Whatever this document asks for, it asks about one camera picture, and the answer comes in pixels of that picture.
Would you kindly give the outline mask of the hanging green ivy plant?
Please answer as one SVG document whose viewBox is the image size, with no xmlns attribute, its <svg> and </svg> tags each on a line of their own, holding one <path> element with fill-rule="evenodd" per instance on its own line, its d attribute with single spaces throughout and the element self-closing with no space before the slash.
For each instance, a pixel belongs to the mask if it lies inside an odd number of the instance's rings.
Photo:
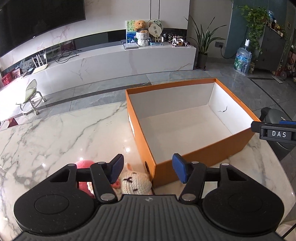
<svg viewBox="0 0 296 241">
<path fill-rule="evenodd" d="M 262 7 L 239 6 L 241 15 L 247 21 L 247 39 L 250 41 L 251 50 L 261 53 L 259 40 L 263 35 L 269 16 L 266 9 Z"/>
</svg>

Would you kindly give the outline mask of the pink crochet plush toy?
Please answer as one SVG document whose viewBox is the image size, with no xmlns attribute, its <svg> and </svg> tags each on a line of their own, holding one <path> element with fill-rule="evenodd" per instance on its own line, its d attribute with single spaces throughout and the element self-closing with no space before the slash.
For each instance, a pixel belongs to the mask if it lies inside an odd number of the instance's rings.
<svg viewBox="0 0 296 241">
<path fill-rule="evenodd" d="M 87 193 L 91 198 L 94 198 L 93 191 L 90 191 L 88 189 L 88 184 L 90 184 L 90 187 L 92 188 L 92 182 L 91 182 L 91 174 L 89 171 L 89 168 L 92 164 L 94 164 L 91 160 L 80 160 L 76 163 L 77 169 L 82 169 L 82 171 L 78 171 L 78 188 L 81 191 L 84 191 Z"/>
</svg>

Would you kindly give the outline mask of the blue water bottle jug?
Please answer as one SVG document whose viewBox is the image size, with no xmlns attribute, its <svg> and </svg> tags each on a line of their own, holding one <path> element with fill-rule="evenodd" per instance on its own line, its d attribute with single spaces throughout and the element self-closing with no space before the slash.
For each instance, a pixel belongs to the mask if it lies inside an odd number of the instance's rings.
<svg viewBox="0 0 296 241">
<path fill-rule="evenodd" d="M 246 39 L 244 47 L 240 47 L 235 56 L 234 70 L 242 75 L 246 75 L 252 59 L 252 53 L 248 51 L 250 40 Z"/>
</svg>

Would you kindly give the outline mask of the dark grey drawer cabinet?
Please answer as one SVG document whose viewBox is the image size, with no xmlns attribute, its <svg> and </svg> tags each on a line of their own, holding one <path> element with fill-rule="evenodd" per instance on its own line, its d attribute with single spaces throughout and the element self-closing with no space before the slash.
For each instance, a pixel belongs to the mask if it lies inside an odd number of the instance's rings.
<svg viewBox="0 0 296 241">
<path fill-rule="evenodd" d="M 261 52 L 256 58 L 255 68 L 276 71 L 280 64 L 286 40 L 270 27 L 265 27 L 260 42 Z"/>
</svg>

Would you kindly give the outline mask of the round paper fan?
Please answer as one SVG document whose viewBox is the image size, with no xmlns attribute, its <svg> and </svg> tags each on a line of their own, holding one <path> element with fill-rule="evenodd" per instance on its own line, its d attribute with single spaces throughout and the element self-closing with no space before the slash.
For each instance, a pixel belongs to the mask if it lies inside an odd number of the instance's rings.
<svg viewBox="0 0 296 241">
<path fill-rule="evenodd" d="M 151 19 L 149 20 L 148 25 L 149 25 L 149 34 L 154 37 L 154 40 L 156 42 L 160 42 L 161 34 L 164 29 L 161 21 L 157 19 Z"/>
</svg>

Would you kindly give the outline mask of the white wifi router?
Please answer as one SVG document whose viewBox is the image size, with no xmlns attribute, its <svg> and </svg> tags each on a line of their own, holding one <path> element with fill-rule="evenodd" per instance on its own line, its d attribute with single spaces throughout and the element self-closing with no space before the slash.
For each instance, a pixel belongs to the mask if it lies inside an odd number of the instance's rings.
<svg viewBox="0 0 296 241">
<path fill-rule="evenodd" d="M 48 67 L 46 52 L 42 56 L 37 54 L 35 58 L 32 57 L 32 61 L 34 63 L 33 74 L 43 71 Z"/>
</svg>

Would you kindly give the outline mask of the black wall television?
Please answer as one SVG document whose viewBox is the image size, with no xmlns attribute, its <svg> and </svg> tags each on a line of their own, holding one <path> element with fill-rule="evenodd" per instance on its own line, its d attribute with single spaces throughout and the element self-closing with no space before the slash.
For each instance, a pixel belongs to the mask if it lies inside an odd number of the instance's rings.
<svg viewBox="0 0 296 241">
<path fill-rule="evenodd" d="M 1 1 L 1 56 L 43 33 L 85 19 L 84 1 Z"/>
</svg>

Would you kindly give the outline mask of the black white cow toy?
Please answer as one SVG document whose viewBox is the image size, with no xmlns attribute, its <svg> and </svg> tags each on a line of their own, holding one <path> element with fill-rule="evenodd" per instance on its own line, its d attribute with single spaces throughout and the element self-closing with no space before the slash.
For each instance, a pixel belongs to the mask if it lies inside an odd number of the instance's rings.
<svg viewBox="0 0 296 241">
<path fill-rule="evenodd" d="M 173 36 L 171 39 L 171 45 L 174 47 L 187 47 L 190 43 L 186 41 L 183 37 Z"/>
</svg>

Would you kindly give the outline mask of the orange cardboard box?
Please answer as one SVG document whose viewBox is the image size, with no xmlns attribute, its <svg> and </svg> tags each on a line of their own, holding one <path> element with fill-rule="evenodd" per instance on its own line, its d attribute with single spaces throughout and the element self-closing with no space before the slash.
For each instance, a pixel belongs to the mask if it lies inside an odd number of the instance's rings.
<svg viewBox="0 0 296 241">
<path fill-rule="evenodd" d="M 256 115 L 216 78 L 127 89 L 127 114 L 155 188 L 177 181 L 172 156 L 210 167 L 240 152 Z"/>
</svg>

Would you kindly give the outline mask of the brown teddy bear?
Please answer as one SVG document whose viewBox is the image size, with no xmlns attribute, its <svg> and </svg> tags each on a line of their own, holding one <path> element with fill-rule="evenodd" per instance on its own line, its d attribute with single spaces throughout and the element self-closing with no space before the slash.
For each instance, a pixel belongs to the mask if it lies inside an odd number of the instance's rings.
<svg viewBox="0 0 296 241">
<path fill-rule="evenodd" d="M 144 20 L 137 20 L 133 23 L 133 29 L 136 32 L 147 33 L 147 23 Z"/>
</svg>

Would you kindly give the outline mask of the blue landscape painting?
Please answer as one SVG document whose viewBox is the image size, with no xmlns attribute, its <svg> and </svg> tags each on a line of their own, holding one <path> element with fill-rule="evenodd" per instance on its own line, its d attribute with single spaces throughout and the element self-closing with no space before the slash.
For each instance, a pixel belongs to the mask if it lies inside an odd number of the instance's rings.
<svg viewBox="0 0 296 241">
<path fill-rule="evenodd" d="M 136 20 L 127 20 L 126 23 L 126 43 L 137 43 L 136 30 L 134 23 Z"/>
</svg>

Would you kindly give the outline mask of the dark green trash bin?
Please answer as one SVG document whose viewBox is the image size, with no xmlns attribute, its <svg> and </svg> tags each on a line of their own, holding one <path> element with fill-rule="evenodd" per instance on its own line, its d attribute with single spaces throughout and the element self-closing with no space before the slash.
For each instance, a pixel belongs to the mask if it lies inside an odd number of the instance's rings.
<svg viewBox="0 0 296 241">
<path fill-rule="evenodd" d="M 259 119 L 265 123 L 280 123 L 281 121 L 290 121 L 290 118 L 283 111 L 275 108 L 261 109 L 261 115 Z M 291 133 L 277 130 L 268 131 L 267 136 L 275 138 L 276 140 L 287 140 L 288 137 L 292 137 Z M 295 147 L 295 145 L 289 143 L 276 141 L 267 142 L 280 161 L 286 157 Z"/>
</svg>

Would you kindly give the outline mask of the white crochet bunny doll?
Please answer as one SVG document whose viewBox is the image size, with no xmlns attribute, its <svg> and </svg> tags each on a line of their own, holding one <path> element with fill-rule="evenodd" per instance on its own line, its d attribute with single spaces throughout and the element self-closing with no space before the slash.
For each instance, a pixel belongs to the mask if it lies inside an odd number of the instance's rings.
<svg viewBox="0 0 296 241">
<path fill-rule="evenodd" d="M 152 183 L 147 173 L 135 171 L 125 163 L 125 171 L 119 176 L 121 194 L 152 195 Z"/>
</svg>

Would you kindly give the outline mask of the white marble tv cabinet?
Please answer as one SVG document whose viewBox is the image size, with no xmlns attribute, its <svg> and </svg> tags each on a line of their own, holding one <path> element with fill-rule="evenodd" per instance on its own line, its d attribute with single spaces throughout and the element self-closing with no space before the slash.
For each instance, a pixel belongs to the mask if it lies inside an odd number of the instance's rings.
<svg viewBox="0 0 296 241">
<path fill-rule="evenodd" d="M 93 82 L 165 71 L 192 70 L 196 48 L 170 44 L 126 50 L 122 45 L 80 52 L 66 63 L 51 62 L 38 73 L 13 80 L 1 98 L 19 97 L 30 81 L 37 81 L 43 95 Z"/>
</svg>

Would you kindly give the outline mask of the potted long leaf plant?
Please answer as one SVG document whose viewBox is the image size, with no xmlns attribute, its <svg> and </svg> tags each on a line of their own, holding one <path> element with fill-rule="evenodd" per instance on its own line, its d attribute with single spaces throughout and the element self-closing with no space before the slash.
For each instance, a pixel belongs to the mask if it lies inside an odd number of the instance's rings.
<svg viewBox="0 0 296 241">
<path fill-rule="evenodd" d="M 225 38 L 222 37 L 214 37 L 215 32 L 219 28 L 226 27 L 227 25 L 221 25 L 219 27 L 214 28 L 212 31 L 209 29 L 212 25 L 213 21 L 215 20 L 215 17 L 212 18 L 210 24 L 206 28 L 206 30 L 203 29 L 203 26 L 198 26 L 194 18 L 189 15 L 188 18 L 186 18 L 187 22 L 190 21 L 193 23 L 193 29 L 196 34 L 196 38 L 189 37 L 191 40 L 194 40 L 198 47 L 198 55 L 197 55 L 197 63 L 196 68 L 197 69 L 206 69 L 206 62 L 208 58 L 208 49 L 212 42 L 215 42 L 216 40 L 225 40 Z"/>
</svg>

